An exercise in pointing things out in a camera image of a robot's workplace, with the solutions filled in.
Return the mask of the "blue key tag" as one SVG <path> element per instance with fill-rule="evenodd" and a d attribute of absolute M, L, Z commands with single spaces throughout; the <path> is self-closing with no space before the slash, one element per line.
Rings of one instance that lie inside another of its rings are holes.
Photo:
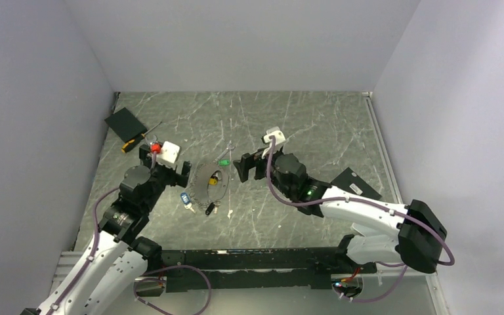
<path fill-rule="evenodd" d="M 186 192 L 181 193 L 180 198 L 185 206 L 190 205 L 192 202 L 189 195 Z"/>

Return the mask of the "silver key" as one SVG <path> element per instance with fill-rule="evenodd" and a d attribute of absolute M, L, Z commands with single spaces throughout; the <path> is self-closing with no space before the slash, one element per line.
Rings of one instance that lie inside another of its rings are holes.
<path fill-rule="evenodd" d="M 186 204 L 184 207 L 196 214 L 196 210 L 193 208 L 193 205 L 191 203 Z"/>

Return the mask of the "black key tag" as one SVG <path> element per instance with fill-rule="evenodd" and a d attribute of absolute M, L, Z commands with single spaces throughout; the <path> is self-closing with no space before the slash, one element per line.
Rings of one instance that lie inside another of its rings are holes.
<path fill-rule="evenodd" d="M 205 210 L 205 215 L 206 216 L 209 216 L 214 210 L 215 210 L 216 206 L 214 203 L 210 203 L 207 207 L 207 209 Z"/>

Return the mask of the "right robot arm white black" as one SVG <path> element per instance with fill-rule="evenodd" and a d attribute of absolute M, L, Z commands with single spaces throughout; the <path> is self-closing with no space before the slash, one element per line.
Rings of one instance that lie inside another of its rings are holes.
<path fill-rule="evenodd" d="M 265 179 L 279 202 L 305 215 L 342 219 L 369 229 L 343 238 L 343 250 L 335 255 L 343 272 L 367 263 L 387 263 L 432 274 L 439 265 L 455 264 L 445 226 L 421 200 L 387 203 L 350 193 L 310 176 L 297 157 L 282 151 L 244 154 L 233 164 L 241 182 L 254 170 L 254 178 Z"/>

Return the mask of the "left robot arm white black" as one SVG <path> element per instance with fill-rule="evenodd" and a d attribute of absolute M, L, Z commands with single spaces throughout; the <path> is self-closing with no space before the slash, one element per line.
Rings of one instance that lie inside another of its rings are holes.
<path fill-rule="evenodd" d="M 101 219 L 93 210 L 94 232 L 85 251 L 61 284 L 23 314 L 103 314 L 138 276 L 161 270 L 161 247 L 139 234 L 166 187 L 188 184 L 192 164 L 185 161 L 179 171 L 179 152 L 169 141 L 140 146 L 140 165 L 126 170 L 112 189 L 117 199 Z"/>

